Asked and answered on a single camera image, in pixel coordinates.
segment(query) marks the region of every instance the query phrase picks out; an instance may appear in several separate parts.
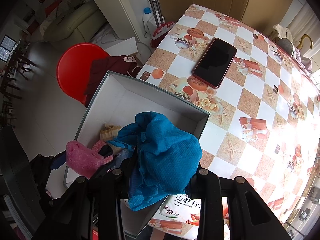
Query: red chair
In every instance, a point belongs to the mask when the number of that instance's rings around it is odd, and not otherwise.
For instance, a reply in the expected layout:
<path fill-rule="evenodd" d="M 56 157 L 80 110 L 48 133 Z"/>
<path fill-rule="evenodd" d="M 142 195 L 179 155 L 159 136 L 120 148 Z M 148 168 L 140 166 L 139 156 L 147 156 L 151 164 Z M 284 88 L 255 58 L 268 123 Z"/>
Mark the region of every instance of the red chair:
<path fill-rule="evenodd" d="M 57 65 L 57 80 L 68 96 L 85 104 L 91 63 L 95 59 L 109 57 L 101 47 L 92 43 L 79 43 L 70 47 Z"/>

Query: black phone screen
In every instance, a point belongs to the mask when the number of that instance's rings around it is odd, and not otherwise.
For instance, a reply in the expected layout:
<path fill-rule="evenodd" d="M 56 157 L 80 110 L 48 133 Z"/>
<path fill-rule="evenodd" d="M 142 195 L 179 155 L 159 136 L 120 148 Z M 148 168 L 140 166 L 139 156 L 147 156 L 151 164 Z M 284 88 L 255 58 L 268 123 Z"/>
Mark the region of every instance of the black phone screen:
<path fill-rule="evenodd" d="M 234 46 L 223 40 L 215 39 L 193 73 L 213 87 L 218 87 L 236 52 L 237 49 Z"/>

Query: broom handle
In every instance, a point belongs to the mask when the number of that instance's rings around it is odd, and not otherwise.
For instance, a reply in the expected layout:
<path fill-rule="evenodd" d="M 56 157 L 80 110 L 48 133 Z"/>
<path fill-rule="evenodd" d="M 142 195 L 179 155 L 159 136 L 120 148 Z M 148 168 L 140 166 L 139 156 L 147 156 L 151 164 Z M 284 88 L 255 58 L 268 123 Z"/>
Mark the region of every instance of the broom handle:
<path fill-rule="evenodd" d="M 160 22 L 161 22 L 161 24 L 164 24 L 164 21 L 162 19 L 162 13 L 161 13 L 161 9 L 160 9 L 159 0 L 155 0 L 155 2 L 156 2 L 156 7 L 157 7 L 157 10 L 158 10 L 158 13 L 159 13 Z"/>
<path fill-rule="evenodd" d="M 156 14 L 155 5 L 153 4 L 153 0 L 149 0 L 149 1 L 150 1 L 150 6 L 151 6 L 151 9 L 152 9 L 152 13 L 155 16 L 155 21 L 156 21 L 157 28 L 159 28 L 160 25 L 159 25 L 159 22 L 158 22 L 158 17 L 157 17 L 157 14 Z"/>

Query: red phone case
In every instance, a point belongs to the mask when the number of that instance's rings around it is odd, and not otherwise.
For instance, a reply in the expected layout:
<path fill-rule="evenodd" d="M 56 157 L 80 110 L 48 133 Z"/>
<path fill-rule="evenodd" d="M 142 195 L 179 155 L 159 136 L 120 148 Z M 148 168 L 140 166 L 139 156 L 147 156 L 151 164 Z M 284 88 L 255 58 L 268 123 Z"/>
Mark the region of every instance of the red phone case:
<path fill-rule="evenodd" d="M 221 40 L 221 41 L 224 41 L 224 40 L 222 40 L 222 39 L 215 38 L 215 39 L 210 43 L 210 45 L 209 45 L 209 47 L 207 48 L 207 50 L 205 51 L 205 53 L 202 55 L 202 57 L 201 57 L 200 60 L 198 61 L 196 67 L 192 70 L 192 74 L 193 74 L 197 79 L 201 80 L 202 82 L 206 83 L 208 86 L 210 86 L 210 87 L 212 87 L 212 88 L 214 88 L 214 89 L 217 89 L 218 87 L 220 87 L 220 85 L 221 85 L 224 77 L 225 77 L 226 74 L 227 74 L 228 69 L 230 68 L 230 65 L 231 65 L 231 63 L 232 63 L 232 61 L 233 61 L 233 58 L 236 56 L 236 53 L 235 53 L 235 54 L 233 55 L 231 61 L 230 61 L 229 66 L 226 68 L 226 71 L 225 71 L 225 73 L 223 74 L 223 77 L 221 78 L 218 86 L 214 86 L 214 85 L 210 84 L 209 82 L 207 82 L 206 80 L 204 80 L 204 79 L 202 79 L 201 77 L 199 77 L 198 75 L 196 75 L 196 74 L 195 74 L 195 69 L 198 67 L 199 63 L 202 61 L 202 59 L 204 58 L 204 56 L 207 54 L 207 52 L 209 51 L 210 47 L 212 46 L 212 44 L 214 43 L 214 41 L 215 41 L 216 39 Z"/>

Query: bolt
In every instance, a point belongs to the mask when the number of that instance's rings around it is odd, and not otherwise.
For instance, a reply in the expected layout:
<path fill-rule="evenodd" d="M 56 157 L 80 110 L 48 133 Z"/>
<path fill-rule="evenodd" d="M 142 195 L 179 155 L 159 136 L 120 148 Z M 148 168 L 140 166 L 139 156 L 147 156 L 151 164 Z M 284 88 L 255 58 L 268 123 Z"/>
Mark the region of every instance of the bolt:
<path fill-rule="evenodd" d="M 236 177 L 236 181 L 238 182 L 238 183 L 244 183 L 245 182 L 245 178 L 244 177 L 241 177 L 241 176 L 238 176 L 238 177 Z"/>
<path fill-rule="evenodd" d="M 201 169 L 201 170 L 199 170 L 199 173 L 201 175 L 208 175 L 209 171 L 207 169 Z"/>
<path fill-rule="evenodd" d="M 120 174 L 122 173 L 122 171 L 121 171 L 121 169 L 114 169 L 114 170 L 112 171 L 112 173 L 113 173 L 114 175 L 120 175 Z"/>
<path fill-rule="evenodd" d="M 76 179 L 76 182 L 78 182 L 78 183 L 82 183 L 82 182 L 84 182 L 85 181 L 85 177 L 84 176 L 80 176 L 80 177 L 78 177 L 77 179 Z"/>

